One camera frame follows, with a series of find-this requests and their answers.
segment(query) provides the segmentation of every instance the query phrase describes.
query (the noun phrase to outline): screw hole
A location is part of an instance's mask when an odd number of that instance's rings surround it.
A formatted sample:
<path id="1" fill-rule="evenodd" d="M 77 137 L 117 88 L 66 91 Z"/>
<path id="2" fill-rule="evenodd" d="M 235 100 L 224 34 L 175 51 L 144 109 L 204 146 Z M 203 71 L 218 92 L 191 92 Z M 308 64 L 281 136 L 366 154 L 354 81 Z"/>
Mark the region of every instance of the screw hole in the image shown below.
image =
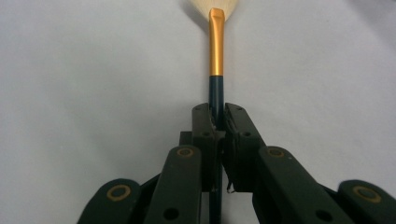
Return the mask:
<path id="1" fill-rule="evenodd" d="M 332 221 L 332 215 L 326 211 L 318 210 L 316 212 L 316 214 L 317 214 L 317 217 L 323 221 L 326 221 L 326 222 Z"/>
<path id="2" fill-rule="evenodd" d="M 181 157 L 190 157 L 190 156 L 192 156 L 192 154 L 194 154 L 192 149 L 187 148 L 187 147 L 181 148 L 177 151 L 177 155 L 179 155 Z"/>
<path id="3" fill-rule="evenodd" d="M 163 212 L 163 217 L 166 220 L 175 220 L 178 218 L 178 210 L 176 208 L 168 208 Z"/>
<path id="4" fill-rule="evenodd" d="M 126 185 L 117 185 L 107 191 L 107 198 L 113 202 L 124 200 L 131 194 L 131 188 Z"/>
<path id="5" fill-rule="evenodd" d="M 277 148 L 269 148 L 268 153 L 273 157 L 284 157 L 285 153 Z"/>
<path id="6" fill-rule="evenodd" d="M 370 203 L 381 202 L 381 196 L 379 196 L 379 194 L 373 189 L 369 189 L 364 186 L 356 186 L 353 188 L 353 192 Z"/>

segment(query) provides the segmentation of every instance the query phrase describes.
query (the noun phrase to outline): brush bristles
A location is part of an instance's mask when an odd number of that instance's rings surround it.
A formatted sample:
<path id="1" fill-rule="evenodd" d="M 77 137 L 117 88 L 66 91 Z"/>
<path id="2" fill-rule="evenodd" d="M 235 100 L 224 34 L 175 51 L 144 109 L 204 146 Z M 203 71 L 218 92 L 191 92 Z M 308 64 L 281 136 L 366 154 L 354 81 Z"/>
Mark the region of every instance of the brush bristles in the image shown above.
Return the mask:
<path id="1" fill-rule="evenodd" d="M 209 21 L 209 11 L 213 7 L 224 11 L 225 20 L 233 13 L 238 0 L 190 0 L 201 15 Z"/>

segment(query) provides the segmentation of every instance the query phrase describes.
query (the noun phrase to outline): gold ferrule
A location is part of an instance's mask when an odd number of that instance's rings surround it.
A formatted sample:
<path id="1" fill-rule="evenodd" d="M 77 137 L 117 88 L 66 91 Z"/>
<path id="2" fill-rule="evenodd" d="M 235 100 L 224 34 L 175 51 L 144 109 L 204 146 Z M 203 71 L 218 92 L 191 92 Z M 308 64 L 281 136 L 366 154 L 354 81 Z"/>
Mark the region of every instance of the gold ferrule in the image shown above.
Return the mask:
<path id="1" fill-rule="evenodd" d="M 224 12 L 212 8 L 209 12 L 210 76 L 223 75 Z"/>

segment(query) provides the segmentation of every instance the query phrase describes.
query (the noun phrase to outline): black brush handle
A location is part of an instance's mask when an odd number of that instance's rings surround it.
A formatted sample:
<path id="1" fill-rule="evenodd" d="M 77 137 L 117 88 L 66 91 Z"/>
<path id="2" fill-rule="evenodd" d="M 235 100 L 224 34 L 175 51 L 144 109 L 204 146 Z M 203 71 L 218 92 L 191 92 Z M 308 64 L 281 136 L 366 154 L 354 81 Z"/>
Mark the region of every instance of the black brush handle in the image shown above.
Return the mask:
<path id="1" fill-rule="evenodd" d="M 209 106 L 217 130 L 222 129 L 224 110 L 223 76 L 210 76 L 209 79 Z"/>
<path id="2" fill-rule="evenodd" d="M 222 130 L 224 110 L 223 76 L 210 76 L 209 79 L 209 106 L 212 112 L 213 123 L 216 130 Z M 215 189 L 209 193 L 209 220 L 210 224 L 221 223 L 221 189 L 222 166 L 220 152 L 216 155 Z"/>

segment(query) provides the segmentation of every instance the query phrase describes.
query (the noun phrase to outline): white surface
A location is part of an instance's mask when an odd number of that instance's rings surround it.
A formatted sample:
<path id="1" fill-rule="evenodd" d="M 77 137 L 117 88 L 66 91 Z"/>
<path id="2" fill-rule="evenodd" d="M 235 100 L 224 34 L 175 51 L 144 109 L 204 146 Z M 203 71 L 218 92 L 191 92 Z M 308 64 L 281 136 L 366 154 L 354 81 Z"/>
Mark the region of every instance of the white surface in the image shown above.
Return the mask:
<path id="1" fill-rule="evenodd" d="M 158 174 L 207 100 L 207 52 L 185 1 L 2 1 L 0 223 L 75 223 L 107 181 Z M 224 80 L 319 183 L 396 196 L 395 1 L 241 1 Z M 257 223 L 250 195 L 223 216 Z"/>

